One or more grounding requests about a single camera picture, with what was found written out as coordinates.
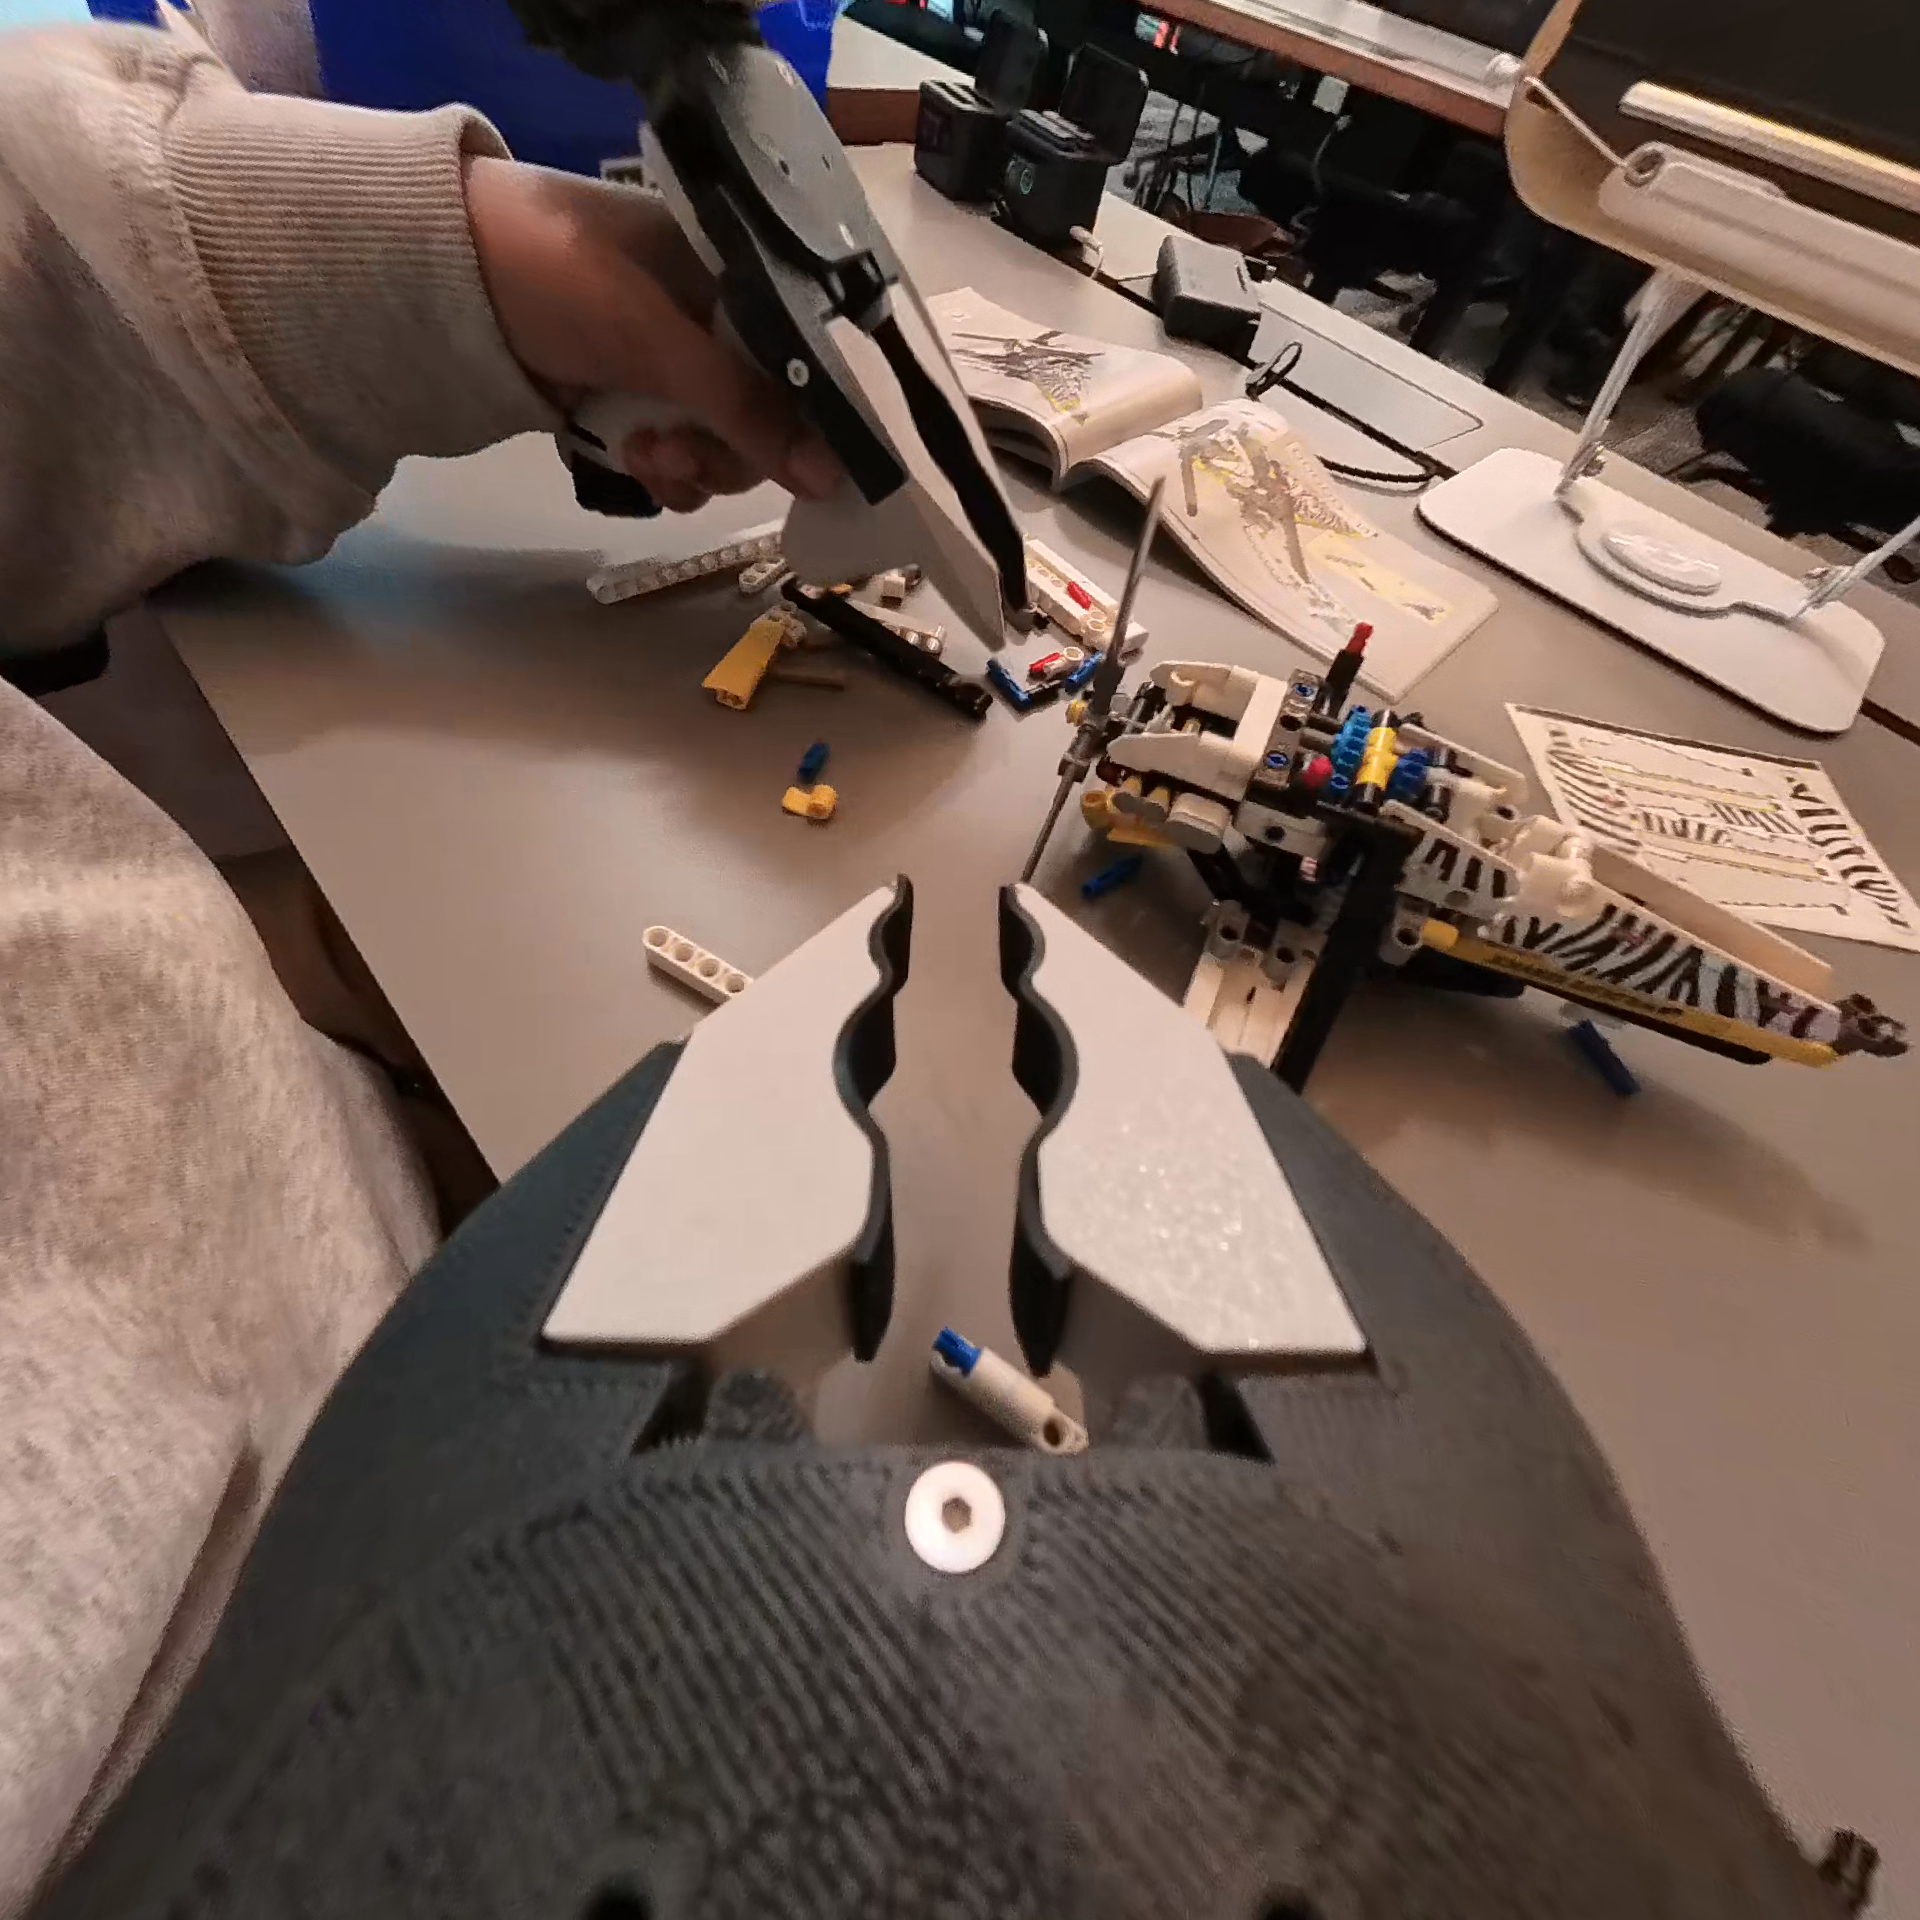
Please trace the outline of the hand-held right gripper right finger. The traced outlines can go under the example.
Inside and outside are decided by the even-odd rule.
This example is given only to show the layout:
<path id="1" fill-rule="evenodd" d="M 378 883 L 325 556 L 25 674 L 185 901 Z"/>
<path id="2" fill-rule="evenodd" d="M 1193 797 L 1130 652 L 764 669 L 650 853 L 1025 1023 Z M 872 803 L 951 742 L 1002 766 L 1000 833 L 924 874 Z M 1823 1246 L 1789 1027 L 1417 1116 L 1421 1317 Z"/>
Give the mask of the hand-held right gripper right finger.
<path id="1" fill-rule="evenodd" d="M 1000 975 L 1039 1125 L 1017 1172 L 1010 1302 L 1025 1359 L 1081 1379 L 1123 1353 L 1272 1373 L 1369 1346 L 1231 1053 L 1025 883 Z"/>

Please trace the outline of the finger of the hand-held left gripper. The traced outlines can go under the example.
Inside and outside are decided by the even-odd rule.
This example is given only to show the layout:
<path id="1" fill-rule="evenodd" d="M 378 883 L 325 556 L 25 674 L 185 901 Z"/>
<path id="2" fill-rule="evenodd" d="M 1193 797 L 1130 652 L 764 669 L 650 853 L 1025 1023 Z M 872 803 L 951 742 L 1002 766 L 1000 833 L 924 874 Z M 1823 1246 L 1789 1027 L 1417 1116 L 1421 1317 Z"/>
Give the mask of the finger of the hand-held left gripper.
<path id="1" fill-rule="evenodd" d="M 953 358 L 917 291 L 887 291 L 824 335 L 824 578 L 906 564 L 992 652 L 1028 622 L 1025 534 Z"/>
<path id="2" fill-rule="evenodd" d="M 882 501 L 855 487 L 835 498 L 796 498 L 785 519 L 785 557 L 810 586 L 922 566 L 927 582 L 976 638 L 994 641 L 994 563 L 959 503 L 922 485 Z"/>

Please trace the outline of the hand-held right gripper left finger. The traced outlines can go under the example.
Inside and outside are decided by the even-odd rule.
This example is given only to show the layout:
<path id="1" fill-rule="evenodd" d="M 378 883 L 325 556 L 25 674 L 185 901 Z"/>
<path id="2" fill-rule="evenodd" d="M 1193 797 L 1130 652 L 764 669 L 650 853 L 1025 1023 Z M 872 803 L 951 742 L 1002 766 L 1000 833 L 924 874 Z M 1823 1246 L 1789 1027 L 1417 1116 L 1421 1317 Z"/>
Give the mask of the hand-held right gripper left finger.
<path id="1" fill-rule="evenodd" d="M 872 1362 L 893 1317 L 891 1157 L 914 887 L 872 889 L 703 1019 L 541 1337 L 700 1365 Z"/>

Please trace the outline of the white lego pin blue tip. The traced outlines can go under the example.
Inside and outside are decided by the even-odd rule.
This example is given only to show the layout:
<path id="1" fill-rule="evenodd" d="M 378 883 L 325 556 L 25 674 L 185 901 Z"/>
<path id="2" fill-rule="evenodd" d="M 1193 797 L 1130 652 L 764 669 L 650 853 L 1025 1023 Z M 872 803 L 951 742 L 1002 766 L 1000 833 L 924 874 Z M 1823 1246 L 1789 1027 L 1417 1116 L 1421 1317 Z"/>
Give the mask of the white lego pin blue tip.
<path id="1" fill-rule="evenodd" d="M 1023 1447 L 1048 1455 L 1089 1451 L 1089 1429 L 1039 1381 L 953 1329 L 933 1337 L 929 1370 L 953 1397 Z"/>

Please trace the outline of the long black lego beam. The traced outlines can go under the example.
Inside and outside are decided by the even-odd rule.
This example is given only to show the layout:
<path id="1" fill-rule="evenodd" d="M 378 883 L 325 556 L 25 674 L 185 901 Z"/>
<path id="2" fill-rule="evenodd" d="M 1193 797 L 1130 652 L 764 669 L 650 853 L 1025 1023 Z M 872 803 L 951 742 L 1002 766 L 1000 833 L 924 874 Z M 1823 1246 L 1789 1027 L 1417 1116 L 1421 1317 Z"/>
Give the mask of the long black lego beam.
<path id="1" fill-rule="evenodd" d="M 922 641 L 908 638 L 898 623 L 865 609 L 847 591 L 804 586 L 791 577 L 780 582 L 783 599 L 804 617 L 812 617 L 837 641 L 855 647 L 900 682 L 924 689 L 931 697 L 981 725 L 992 710 L 992 693 L 981 679 L 951 668 L 941 652 L 929 649 Z"/>

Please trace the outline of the yellow lego panel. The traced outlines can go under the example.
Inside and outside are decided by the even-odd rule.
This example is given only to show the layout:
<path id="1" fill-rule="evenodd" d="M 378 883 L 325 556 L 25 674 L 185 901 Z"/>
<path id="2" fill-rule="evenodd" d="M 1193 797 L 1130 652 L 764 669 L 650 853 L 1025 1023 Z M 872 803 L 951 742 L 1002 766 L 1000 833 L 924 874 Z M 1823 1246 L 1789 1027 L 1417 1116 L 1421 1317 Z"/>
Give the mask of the yellow lego panel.
<path id="1" fill-rule="evenodd" d="M 748 630 L 708 669 L 703 689 L 722 707 L 743 713 L 757 700 L 759 689 L 796 645 L 796 620 L 786 609 L 771 609 L 754 617 Z"/>

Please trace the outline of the long white lego beam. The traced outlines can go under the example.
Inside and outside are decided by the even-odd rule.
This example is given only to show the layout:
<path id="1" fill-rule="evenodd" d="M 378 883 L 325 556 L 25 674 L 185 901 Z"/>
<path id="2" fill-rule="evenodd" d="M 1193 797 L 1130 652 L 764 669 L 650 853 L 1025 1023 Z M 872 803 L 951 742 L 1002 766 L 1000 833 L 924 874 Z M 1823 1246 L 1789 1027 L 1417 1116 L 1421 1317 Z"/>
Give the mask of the long white lego beam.
<path id="1" fill-rule="evenodd" d="M 757 561 L 783 557 L 785 534 L 772 522 L 749 529 L 746 534 L 713 545 L 680 557 L 624 561 L 592 571 L 586 580 L 591 599 L 600 606 L 621 606 L 642 596 L 680 588 L 735 580 L 741 570 Z"/>

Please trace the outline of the white five-hole lego beam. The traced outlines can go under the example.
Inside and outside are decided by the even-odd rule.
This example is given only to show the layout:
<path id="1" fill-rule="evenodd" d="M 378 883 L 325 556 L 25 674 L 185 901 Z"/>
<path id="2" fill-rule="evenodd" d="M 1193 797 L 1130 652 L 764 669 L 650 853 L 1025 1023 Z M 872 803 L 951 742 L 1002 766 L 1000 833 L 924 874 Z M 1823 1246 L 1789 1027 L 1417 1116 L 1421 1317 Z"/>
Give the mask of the white five-hole lego beam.
<path id="1" fill-rule="evenodd" d="M 754 982 L 752 974 L 672 925 L 655 924 L 640 939 L 645 963 L 657 975 L 708 1005 L 730 1003 Z"/>

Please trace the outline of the lego helicopter model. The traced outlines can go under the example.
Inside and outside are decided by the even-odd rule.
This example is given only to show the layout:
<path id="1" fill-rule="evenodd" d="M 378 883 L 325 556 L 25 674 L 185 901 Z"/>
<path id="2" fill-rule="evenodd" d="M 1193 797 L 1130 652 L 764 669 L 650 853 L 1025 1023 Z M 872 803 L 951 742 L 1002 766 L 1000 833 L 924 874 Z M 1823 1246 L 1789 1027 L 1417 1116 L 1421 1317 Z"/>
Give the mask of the lego helicopter model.
<path id="1" fill-rule="evenodd" d="M 1909 1029 L 1829 965 L 1547 813 L 1497 758 L 1353 700 L 1367 627 L 1292 676 L 1160 663 L 1125 685 L 1127 629 L 1164 485 L 1107 663 L 1068 709 L 1061 788 L 1114 845 L 1187 854 L 1208 885 L 1185 1009 L 1303 1093 L 1359 987 L 1541 993 L 1740 1066 L 1907 1055 Z"/>

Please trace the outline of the person's left hand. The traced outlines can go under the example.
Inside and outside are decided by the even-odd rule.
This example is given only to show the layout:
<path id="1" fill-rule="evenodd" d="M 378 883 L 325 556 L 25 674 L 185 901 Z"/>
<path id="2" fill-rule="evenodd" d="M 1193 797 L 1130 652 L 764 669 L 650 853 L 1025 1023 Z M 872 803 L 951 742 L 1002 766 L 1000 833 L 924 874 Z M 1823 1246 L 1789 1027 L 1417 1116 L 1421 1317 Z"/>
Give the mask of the person's left hand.
<path id="1" fill-rule="evenodd" d="M 764 483 L 837 491 L 843 468 L 801 407 L 717 335 L 713 278 L 658 201 L 483 154 L 464 157 L 464 201 L 521 370 L 564 413 L 601 394 L 667 409 L 619 452 L 658 508 L 695 511 Z"/>

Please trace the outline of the blue container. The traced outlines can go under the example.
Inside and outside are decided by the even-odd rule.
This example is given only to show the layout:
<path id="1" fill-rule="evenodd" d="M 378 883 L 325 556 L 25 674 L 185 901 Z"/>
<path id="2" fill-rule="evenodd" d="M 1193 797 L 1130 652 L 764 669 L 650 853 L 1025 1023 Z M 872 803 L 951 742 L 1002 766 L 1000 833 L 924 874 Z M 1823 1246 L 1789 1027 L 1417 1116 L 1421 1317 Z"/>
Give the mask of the blue container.
<path id="1" fill-rule="evenodd" d="M 479 109 L 517 159 L 600 178 L 609 159 L 640 155 L 642 95 L 633 31 L 669 46 L 761 39 L 826 107 L 842 4 L 500 4 L 317 2 L 308 7 L 320 83 L 340 106 L 431 111 Z"/>

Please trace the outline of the black office chair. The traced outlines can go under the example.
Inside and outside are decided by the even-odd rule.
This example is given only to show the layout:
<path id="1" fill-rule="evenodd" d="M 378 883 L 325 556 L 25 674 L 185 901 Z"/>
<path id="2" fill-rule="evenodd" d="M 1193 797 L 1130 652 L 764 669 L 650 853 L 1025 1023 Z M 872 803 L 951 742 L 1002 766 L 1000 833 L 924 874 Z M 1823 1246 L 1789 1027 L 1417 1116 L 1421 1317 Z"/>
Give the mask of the black office chair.
<path id="1" fill-rule="evenodd" d="M 1488 138 L 1367 89 L 1317 103 L 1323 79 L 1292 87 L 1242 79 L 1213 129 L 1181 132 L 1138 163 L 1137 204 L 1193 234 L 1225 237 L 1231 187 L 1253 210 L 1268 257 L 1321 305 L 1378 293 L 1387 277 L 1426 285 L 1417 321 L 1401 324 L 1417 353 L 1451 345 L 1497 278 L 1505 215 L 1513 205 L 1505 150 Z"/>

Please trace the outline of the wooden table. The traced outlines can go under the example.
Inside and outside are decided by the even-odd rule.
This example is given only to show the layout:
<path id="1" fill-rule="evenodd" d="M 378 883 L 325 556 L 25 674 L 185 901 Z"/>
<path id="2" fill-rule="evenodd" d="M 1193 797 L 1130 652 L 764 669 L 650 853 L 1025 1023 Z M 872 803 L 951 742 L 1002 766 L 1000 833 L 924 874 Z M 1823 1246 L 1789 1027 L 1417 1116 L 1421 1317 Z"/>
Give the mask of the wooden table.
<path id="1" fill-rule="evenodd" d="M 1522 54 L 1362 2 L 1137 2 L 1137 10 L 1483 138 L 1501 132 L 1522 74 Z"/>

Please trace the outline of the striped sticker sheet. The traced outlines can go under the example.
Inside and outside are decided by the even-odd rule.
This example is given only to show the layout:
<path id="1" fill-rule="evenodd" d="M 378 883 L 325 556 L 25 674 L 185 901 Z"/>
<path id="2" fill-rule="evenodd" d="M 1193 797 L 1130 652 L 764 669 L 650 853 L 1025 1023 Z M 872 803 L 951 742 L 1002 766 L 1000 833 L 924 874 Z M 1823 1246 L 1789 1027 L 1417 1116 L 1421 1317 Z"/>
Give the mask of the striped sticker sheet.
<path id="1" fill-rule="evenodd" d="M 1549 812 L 1781 933 L 1919 950 L 1919 907 L 1813 758 L 1508 703 Z"/>

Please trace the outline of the white desk lamp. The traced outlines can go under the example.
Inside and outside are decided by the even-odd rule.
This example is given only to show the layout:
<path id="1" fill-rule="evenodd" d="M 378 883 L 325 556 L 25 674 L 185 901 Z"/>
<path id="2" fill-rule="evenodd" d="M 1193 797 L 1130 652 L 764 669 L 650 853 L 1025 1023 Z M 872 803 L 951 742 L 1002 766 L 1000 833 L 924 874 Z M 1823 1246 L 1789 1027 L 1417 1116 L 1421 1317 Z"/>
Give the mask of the white desk lamp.
<path id="1" fill-rule="evenodd" d="M 1706 295 L 1915 375 L 1915 4 L 1556 4 L 1521 61 L 1505 157 L 1530 212 L 1649 282 L 1564 461 L 1505 447 L 1420 516 L 1787 730 L 1843 733 L 1883 655 L 1847 599 L 1897 545 L 1789 574 L 1604 481 L 1602 436 Z"/>

